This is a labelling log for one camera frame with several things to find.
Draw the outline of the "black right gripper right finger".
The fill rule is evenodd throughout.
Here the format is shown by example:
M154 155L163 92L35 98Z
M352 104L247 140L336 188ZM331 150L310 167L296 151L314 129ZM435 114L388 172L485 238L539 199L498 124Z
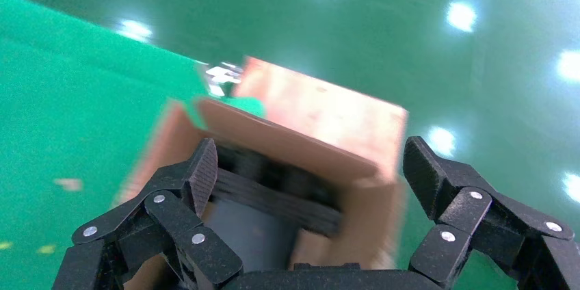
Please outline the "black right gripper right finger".
M450 289L478 251L519 289L579 288L579 244L565 223L499 193L472 166L438 156L419 136L406 140L403 171L434 222L410 271Z

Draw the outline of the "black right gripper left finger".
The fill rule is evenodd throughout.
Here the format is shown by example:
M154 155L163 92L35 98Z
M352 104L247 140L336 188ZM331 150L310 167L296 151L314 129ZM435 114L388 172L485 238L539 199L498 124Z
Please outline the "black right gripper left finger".
M201 218L217 173L211 138L188 160L159 168L136 197L72 234L53 288L121 289L154 256L188 289L224 288L243 263Z

